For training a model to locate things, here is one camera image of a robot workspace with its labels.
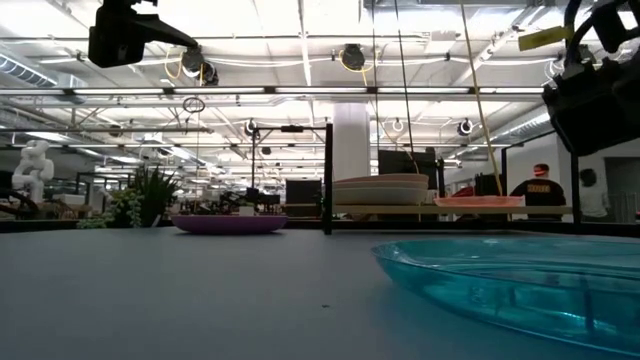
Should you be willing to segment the white robot figure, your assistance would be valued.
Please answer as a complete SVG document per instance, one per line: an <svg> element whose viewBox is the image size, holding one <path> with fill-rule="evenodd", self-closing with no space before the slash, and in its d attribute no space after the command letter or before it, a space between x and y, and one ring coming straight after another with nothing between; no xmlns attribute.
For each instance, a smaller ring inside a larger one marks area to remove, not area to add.
<svg viewBox="0 0 640 360"><path fill-rule="evenodd" d="M28 141L12 175L12 189L27 190L30 200L35 203L43 201L44 185L54 177L54 162L46 157L49 147L45 140Z"/></svg>

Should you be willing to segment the blue table mat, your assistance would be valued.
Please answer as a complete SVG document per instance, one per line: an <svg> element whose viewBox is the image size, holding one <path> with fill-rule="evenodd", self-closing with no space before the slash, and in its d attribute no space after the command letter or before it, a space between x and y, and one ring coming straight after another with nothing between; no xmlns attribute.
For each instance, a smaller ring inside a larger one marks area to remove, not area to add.
<svg viewBox="0 0 640 360"><path fill-rule="evenodd" d="M640 360L483 324L393 284L416 232L0 234L0 360Z"/></svg>

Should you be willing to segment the pink transparent plate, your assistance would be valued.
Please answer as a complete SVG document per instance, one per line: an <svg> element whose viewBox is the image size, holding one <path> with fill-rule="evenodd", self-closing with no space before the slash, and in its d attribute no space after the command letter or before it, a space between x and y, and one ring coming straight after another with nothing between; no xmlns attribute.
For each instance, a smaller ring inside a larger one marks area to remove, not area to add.
<svg viewBox="0 0 640 360"><path fill-rule="evenodd" d="M524 202L518 196L469 196L436 198L440 207L518 207Z"/></svg>

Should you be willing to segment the potted green plant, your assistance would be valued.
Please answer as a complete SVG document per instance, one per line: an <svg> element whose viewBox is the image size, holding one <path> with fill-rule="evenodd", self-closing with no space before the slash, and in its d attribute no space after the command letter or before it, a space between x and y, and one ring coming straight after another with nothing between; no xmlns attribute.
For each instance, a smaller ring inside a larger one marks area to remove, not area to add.
<svg viewBox="0 0 640 360"><path fill-rule="evenodd" d="M178 181L158 167L138 168L124 190L109 194L105 211L80 220L78 229L150 228L157 226L175 201Z"/></svg>

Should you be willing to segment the black equipment box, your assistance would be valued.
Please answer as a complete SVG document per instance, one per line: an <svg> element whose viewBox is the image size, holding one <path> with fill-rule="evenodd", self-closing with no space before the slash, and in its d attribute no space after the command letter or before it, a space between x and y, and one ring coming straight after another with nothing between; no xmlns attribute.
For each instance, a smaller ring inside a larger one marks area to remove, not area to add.
<svg viewBox="0 0 640 360"><path fill-rule="evenodd" d="M321 195L320 180L287 180L285 184L286 204L315 204Z"/></svg>

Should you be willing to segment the purple plate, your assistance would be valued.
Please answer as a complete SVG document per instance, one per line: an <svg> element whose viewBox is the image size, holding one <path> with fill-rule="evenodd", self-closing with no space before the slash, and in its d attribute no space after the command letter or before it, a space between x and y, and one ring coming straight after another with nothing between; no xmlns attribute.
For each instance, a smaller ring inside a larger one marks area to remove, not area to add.
<svg viewBox="0 0 640 360"><path fill-rule="evenodd" d="M283 228L287 216L261 215L175 215L172 223L180 230L200 235L267 234Z"/></svg>

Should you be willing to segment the black table frame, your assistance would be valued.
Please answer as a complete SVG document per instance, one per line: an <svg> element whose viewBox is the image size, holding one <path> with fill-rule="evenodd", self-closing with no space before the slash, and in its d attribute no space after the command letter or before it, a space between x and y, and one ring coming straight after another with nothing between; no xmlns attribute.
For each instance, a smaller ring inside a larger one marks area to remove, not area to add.
<svg viewBox="0 0 640 360"><path fill-rule="evenodd" d="M75 229L77 220L0 221L0 233ZM523 231L572 235L597 235L640 239L640 224L563 222L349 222L333 221L333 230L362 231Z"/></svg>

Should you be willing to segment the white round column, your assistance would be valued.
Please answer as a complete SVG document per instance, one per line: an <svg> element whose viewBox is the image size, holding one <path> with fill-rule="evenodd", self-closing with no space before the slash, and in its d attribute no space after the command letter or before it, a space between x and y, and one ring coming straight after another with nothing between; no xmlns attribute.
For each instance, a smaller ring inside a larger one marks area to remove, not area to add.
<svg viewBox="0 0 640 360"><path fill-rule="evenodd" d="M333 179L370 175L370 118L364 103L333 106Z"/></svg>

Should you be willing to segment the grey door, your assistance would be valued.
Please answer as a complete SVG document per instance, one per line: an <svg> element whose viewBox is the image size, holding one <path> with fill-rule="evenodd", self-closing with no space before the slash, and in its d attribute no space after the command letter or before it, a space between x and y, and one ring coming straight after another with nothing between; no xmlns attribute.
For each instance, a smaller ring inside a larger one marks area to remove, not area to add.
<svg viewBox="0 0 640 360"><path fill-rule="evenodd" d="M640 158L607 157L605 174L615 222L635 224L640 212Z"/></svg>

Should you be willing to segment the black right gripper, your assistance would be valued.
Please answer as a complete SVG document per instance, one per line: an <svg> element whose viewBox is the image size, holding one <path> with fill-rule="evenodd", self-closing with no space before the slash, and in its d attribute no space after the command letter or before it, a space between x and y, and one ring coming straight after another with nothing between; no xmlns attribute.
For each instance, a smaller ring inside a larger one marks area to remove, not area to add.
<svg viewBox="0 0 640 360"><path fill-rule="evenodd" d="M618 62L605 58L571 64L543 88L550 122L575 156L640 138L640 54Z"/></svg>

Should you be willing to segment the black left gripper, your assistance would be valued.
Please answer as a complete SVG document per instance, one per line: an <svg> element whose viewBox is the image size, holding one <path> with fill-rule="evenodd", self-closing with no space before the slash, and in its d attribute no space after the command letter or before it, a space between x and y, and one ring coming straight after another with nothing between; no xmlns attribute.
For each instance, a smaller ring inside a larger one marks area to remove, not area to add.
<svg viewBox="0 0 640 360"><path fill-rule="evenodd" d="M130 65L143 58L150 41L195 48L198 42L162 21L157 14L139 14L132 6L145 0L103 0L89 28L89 60L101 68Z"/></svg>

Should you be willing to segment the cyan transparent plate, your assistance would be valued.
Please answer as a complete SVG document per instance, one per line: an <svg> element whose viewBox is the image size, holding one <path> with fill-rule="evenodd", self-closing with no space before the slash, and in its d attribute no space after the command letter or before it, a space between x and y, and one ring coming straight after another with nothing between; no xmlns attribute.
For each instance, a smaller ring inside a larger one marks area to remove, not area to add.
<svg viewBox="0 0 640 360"><path fill-rule="evenodd" d="M394 283L447 311L640 358L640 243L489 236L371 252Z"/></svg>

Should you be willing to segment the black background frame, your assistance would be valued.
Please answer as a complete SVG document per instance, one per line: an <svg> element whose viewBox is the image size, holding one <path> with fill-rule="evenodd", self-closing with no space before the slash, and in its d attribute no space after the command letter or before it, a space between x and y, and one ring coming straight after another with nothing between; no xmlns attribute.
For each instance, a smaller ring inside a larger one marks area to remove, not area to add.
<svg viewBox="0 0 640 360"><path fill-rule="evenodd" d="M301 133L301 132L305 132L305 131L310 131L312 132L314 135L317 135L318 131L324 131L325 132L325 139L324 139L324 177L321 180L322 184L326 184L326 183L331 183L332 180L331 179L327 179L327 176L333 171L333 125L330 123L327 123L325 126L323 127L316 127L316 126L302 126L302 125L283 125L283 126L278 126L278 127L259 127L258 125L255 125L253 127L252 133L251 133L251 184L250 186L247 188L247 195L253 199L256 200L257 197L256 195L258 194L257 191L257 187L255 185L255 179L256 179L256 175L255 175L255 171L256 171L256 148L257 148L257 141L256 141L256 134L260 131L266 131L265 135L261 136L262 140L266 140L269 135L273 132L273 131L279 131L281 133Z"/></svg>

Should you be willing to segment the black monitor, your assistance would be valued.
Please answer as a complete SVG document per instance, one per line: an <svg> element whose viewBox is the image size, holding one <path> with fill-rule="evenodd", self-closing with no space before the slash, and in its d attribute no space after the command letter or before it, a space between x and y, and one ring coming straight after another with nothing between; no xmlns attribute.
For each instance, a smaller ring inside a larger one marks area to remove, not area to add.
<svg viewBox="0 0 640 360"><path fill-rule="evenodd" d="M438 166L433 148L426 148L423 152L407 151L378 151L378 174L421 174L429 177L428 189L437 189Z"/></svg>

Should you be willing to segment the person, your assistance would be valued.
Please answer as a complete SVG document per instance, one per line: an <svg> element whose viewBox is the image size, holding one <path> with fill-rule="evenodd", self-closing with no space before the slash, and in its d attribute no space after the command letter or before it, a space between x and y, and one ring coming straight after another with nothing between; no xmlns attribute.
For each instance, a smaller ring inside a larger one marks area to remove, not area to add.
<svg viewBox="0 0 640 360"><path fill-rule="evenodd" d="M581 214L586 222L606 222L609 220L609 200L607 193L598 185L598 177L592 168L582 169L580 179Z"/></svg>
<svg viewBox="0 0 640 360"><path fill-rule="evenodd" d="M523 197L526 206L565 206L562 186L549 178L550 168L545 163L533 167L534 177L521 182L510 196Z"/></svg>

